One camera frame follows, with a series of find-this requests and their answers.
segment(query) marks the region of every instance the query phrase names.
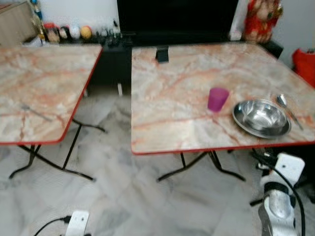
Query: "small ornament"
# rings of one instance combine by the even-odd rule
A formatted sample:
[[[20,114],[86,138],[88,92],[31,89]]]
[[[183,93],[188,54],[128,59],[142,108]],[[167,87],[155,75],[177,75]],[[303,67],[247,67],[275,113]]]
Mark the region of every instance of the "small ornament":
[[[90,39],[92,37],[92,29],[89,26],[83,26],[81,28],[81,36],[84,39]]]
[[[250,0],[243,37],[246,41],[267,43],[272,28],[283,14],[280,0]]]
[[[60,42],[60,37],[59,37],[57,28],[48,28],[47,29],[47,37],[48,37],[49,42],[51,42],[51,43],[59,43]]]
[[[62,26],[60,28],[59,35],[60,35],[61,39],[70,39],[71,38],[69,28],[67,26]]]
[[[107,29],[101,29],[100,35],[101,35],[102,37],[107,37],[107,36],[108,36],[108,31],[107,31]]]
[[[80,27],[79,26],[70,26],[69,27],[70,35],[73,39],[80,38]]]

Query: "pink plastic cup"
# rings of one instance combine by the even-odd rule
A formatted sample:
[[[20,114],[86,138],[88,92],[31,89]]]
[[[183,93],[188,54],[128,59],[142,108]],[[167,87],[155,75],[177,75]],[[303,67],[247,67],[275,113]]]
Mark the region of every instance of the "pink plastic cup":
[[[210,89],[208,109],[213,112],[221,111],[229,96],[229,91],[224,88],[212,88]]]

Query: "black metal table leg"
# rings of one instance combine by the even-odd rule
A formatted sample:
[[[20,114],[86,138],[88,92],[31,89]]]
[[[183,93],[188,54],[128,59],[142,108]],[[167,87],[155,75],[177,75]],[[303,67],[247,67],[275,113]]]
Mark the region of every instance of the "black metal table leg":
[[[32,145],[31,148],[28,148],[28,147],[26,147],[26,146],[19,146],[19,147],[22,148],[23,150],[25,150],[25,151],[27,151],[27,152],[30,153],[30,160],[29,160],[29,163],[28,163],[27,166],[25,166],[25,167],[23,167],[23,168],[20,168],[20,169],[18,169],[18,170],[16,170],[16,171],[14,171],[14,172],[10,175],[9,178],[13,178],[14,175],[15,175],[17,172],[21,172],[21,171],[24,171],[24,170],[28,169],[28,168],[32,165],[32,163],[33,163],[33,161],[34,161],[34,158],[37,157],[39,160],[45,162],[46,164],[48,164],[48,165],[50,165],[50,166],[52,166],[52,167],[54,167],[54,168],[56,168],[56,169],[58,169],[58,170],[60,170],[60,171],[63,171],[63,172],[66,172],[66,173],[70,173],[70,174],[74,174],[74,175],[78,175],[78,176],[87,178],[87,179],[89,179],[89,180],[95,181],[95,178],[92,178],[92,177],[90,177],[90,176],[88,176],[88,175],[86,175],[86,174],[83,174],[83,173],[80,173],[80,172],[77,172],[77,171],[68,170],[68,169],[66,169],[66,166],[67,166],[67,163],[68,163],[69,158],[70,158],[70,156],[71,156],[71,153],[72,153],[72,150],[73,150],[73,148],[74,148],[74,145],[75,145],[75,143],[76,143],[76,141],[77,141],[77,139],[78,139],[78,136],[79,136],[79,133],[80,133],[80,130],[81,130],[82,126],[96,128],[96,129],[101,130],[101,131],[104,132],[104,133],[108,133],[108,132],[107,132],[104,128],[102,128],[102,127],[100,127],[100,126],[98,126],[98,125],[84,124],[84,123],[81,123],[81,122],[79,122],[79,121],[77,121],[77,120],[75,120],[75,119],[73,119],[72,121],[73,121],[74,123],[78,124],[78,125],[79,125],[79,128],[78,128],[78,130],[77,130],[77,132],[76,132],[76,134],[75,134],[75,137],[74,137],[73,142],[72,142],[72,144],[71,144],[70,150],[69,150],[69,152],[68,152],[68,155],[67,155],[67,157],[66,157],[66,159],[65,159],[64,164],[63,164],[62,167],[56,165],[55,163],[53,163],[53,162],[49,161],[48,159],[46,159],[45,157],[43,157],[42,155],[38,154],[40,145],[37,147],[36,150],[34,150],[34,149],[35,149],[35,146],[34,146],[34,145]]]
[[[40,145],[37,146],[36,150],[35,150],[35,145],[31,145],[32,152],[37,153],[39,151],[39,149],[40,149]],[[28,169],[29,167],[31,167],[31,165],[33,164],[34,158],[35,158],[35,155],[33,153],[30,153],[29,163],[25,167],[22,167],[18,170],[15,170],[14,172],[12,172],[12,174],[10,174],[9,178],[13,178],[16,173],[24,171],[24,170]]]
[[[76,172],[76,171],[71,171],[71,170],[67,170],[67,169],[63,169],[62,167],[56,165],[55,163],[53,163],[53,162],[47,160],[47,159],[46,159],[45,157],[43,157],[42,155],[33,152],[31,149],[29,149],[29,148],[26,147],[26,146],[19,146],[19,147],[22,148],[23,150],[29,152],[29,153],[32,153],[32,154],[35,155],[39,160],[45,162],[46,164],[48,164],[48,165],[50,165],[50,166],[52,166],[52,167],[54,167],[54,168],[56,168],[56,169],[58,169],[58,170],[60,170],[60,171],[63,171],[63,172],[66,172],[66,173],[75,174],[75,175],[79,175],[79,176],[81,176],[81,177],[84,177],[84,178],[87,178],[87,179],[89,179],[89,180],[94,181],[94,178],[92,178],[92,177],[90,177],[90,176],[88,176],[88,175],[85,175],[85,174],[83,174],[83,173]]]
[[[103,127],[100,127],[99,125],[91,125],[91,124],[84,124],[82,122],[77,121],[76,119],[72,119],[72,121],[78,125],[81,126],[85,126],[85,127],[90,127],[90,128],[95,128],[95,129],[99,129],[100,131],[104,132],[104,133],[108,133],[106,129],[104,129]]]
[[[202,154],[200,154],[199,156],[196,157],[196,159],[194,159],[192,162],[190,162],[189,164],[185,164],[185,159],[184,159],[184,155],[181,153],[181,158],[182,158],[182,162],[183,162],[183,166],[182,168],[178,169],[178,170],[175,170],[175,171],[172,171],[170,173],[167,173],[165,175],[162,175],[160,178],[157,179],[158,182],[166,179],[166,178],[169,178],[175,174],[179,174],[187,169],[189,169],[190,167],[192,167],[194,164],[196,164],[198,161],[200,161],[207,153],[206,152],[203,152]]]
[[[228,175],[231,175],[231,176],[234,176],[234,177],[236,177],[236,178],[238,178],[238,179],[240,179],[240,180],[242,180],[242,181],[244,181],[244,182],[246,181],[246,179],[245,179],[243,176],[241,176],[241,175],[239,175],[239,174],[237,174],[237,173],[234,173],[234,172],[231,172],[231,171],[227,171],[227,170],[222,169],[221,163],[220,163],[220,161],[219,161],[219,159],[218,159],[218,156],[217,156],[217,153],[216,153],[215,151],[210,152],[210,153],[209,153],[209,156],[210,156],[210,158],[211,158],[213,164],[215,165],[215,167],[216,167],[220,172],[225,173],[225,174],[228,174]]]

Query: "stainless steel bowl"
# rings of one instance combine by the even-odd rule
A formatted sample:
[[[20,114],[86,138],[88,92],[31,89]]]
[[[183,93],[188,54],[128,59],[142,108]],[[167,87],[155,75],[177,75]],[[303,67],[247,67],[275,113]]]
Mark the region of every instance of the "stainless steel bowl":
[[[244,122],[256,130],[277,132],[286,122],[286,114],[277,105],[267,100],[252,100],[242,103]]]
[[[235,122],[246,132],[264,139],[278,139],[287,135],[291,131],[290,119],[287,119],[286,124],[279,130],[256,130],[253,129],[247,122],[244,122],[244,114],[242,112],[242,103],[238,103],[232,110],[232,115]]]

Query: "red table edge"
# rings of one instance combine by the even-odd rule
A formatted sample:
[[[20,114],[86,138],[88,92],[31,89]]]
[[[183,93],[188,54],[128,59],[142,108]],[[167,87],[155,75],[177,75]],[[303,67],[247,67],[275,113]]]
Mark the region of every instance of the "red table edge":
[[[134,155],[154,155],[154,154],[176,154],[181,152],[208,152],[208,151],[220,151],[220,150],[237,150],[237,149],[250,149],[250,148],[271,148],[271,147],[287,147],[287,146],[301,146],[301,145],[315,145],[315,140],[310,142],[297,142],[297,143],[285,143],[285,144],[267,144],[267,145],[252,145],[241,147],[214,147],[206,149],[186,149],[186,150],[170,150],[170,151],[157,151],[157,152],[136,152],[131,148],[131,152]]]
[[[79,104],[80,104],[80,101],[81,101],[81,99],[82,99],[82,97],[83,97],[84,91],[85,91],[85,89],[87,88],[87,86],[88,86],[88,84],[89,84],[89,82],[90,82],[90,80],[91,80],[91,77],[92,77],[92,75],[93,75],[93,73],[94,73],[94,70],[95,70],[95,68],[96,68],[96,65],[97,65],[97,63],[98,63],[98,61],[99,61],[99,59],[100,59],[100,56],[101,56],[102,51],[103,51],[103,48],[101,48],[100,51],[99,51],[99,54],[98,54],[98,56],[97,56],[97,58],[96,58],[96,61],[95,61],[95,64],[94,64],[94,66],[93,66],[93,68],[92,68],[92,70],[91,70],[91,72],[90,72],[89,78],[88,78],[86,84],[84,85],[83,90],[81,91],[81,95],[80,95],[80,97],[79,97],[79,99],[78,99],[77,104],[75,105],[75,107],[74,107],[74,109],[73,109],[73,112],[72,112],[72,114],[71,114],[71,116],[70,116],[70,119],[69,119],[69,121],[68,121],[68,124],[67,124],[67,126],[66,126],[66,128],[65,128],[65,130],[64,130],[64,132],[63,132],[63,134],[62,134],[62,136],[61,136],[59,139],[57,139],[57,140],[55,140],[55,141],[44,141],[44,142],[42,142],[42,141],[7,142],[7,143],[2,143],[2,142],[0,142],[0,146],[4,146],[4,145],[45,145],[45,144],[48,144],[48,145],[49,145],[49,144],[57,144],[57,143],[60,143],[62,140],[64,140],[64,138],[65,138],[65,136],[66,136],[66,134],[67,134],[67,131],[68,131],[69,127],[70,127],[70,124],[71,124],[71,122],[72,122],[72,119],[73,119],[73,117],[74,117],[74,115],[75,115],[75,113],[76,113],[76,111],[77,111],[77,109],[78,109],[78,107],[79,107]]]

